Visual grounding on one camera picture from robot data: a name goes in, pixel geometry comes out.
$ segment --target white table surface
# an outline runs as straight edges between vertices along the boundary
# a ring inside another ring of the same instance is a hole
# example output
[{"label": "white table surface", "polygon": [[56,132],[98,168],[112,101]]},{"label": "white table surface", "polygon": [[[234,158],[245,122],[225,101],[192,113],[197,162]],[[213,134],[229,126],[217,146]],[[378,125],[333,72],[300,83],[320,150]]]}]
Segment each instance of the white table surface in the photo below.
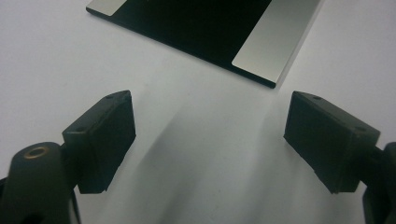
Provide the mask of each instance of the white table surface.
[{"label": "white table surface", "polygon": [[90,0],[0,2],[0,177],[103,96],[130,90],[137,137],[90,223],[363,223],[283,139],[305,91],[396,140],[396,2],[328,0],[274,89],[85,11]]}]

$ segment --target screw hole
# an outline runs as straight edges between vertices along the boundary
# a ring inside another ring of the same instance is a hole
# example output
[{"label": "screw hole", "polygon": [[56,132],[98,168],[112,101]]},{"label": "screw hole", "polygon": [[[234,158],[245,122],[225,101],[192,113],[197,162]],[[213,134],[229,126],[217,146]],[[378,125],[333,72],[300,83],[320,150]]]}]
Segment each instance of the screw hole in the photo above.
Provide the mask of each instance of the screw hole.
[{"label": "screw hole", "polygon": [[356,128],[356,130],[359,130],[359,131],[361,131],[361,132],[366,132],[366,129],[365,128],[362,128],[362,127],[355,127]]},{"label": "screw hole", "polygon": [[76,128],[76,131],[78,132],[83,132],[85,130],[85,127],[78,127]]}]

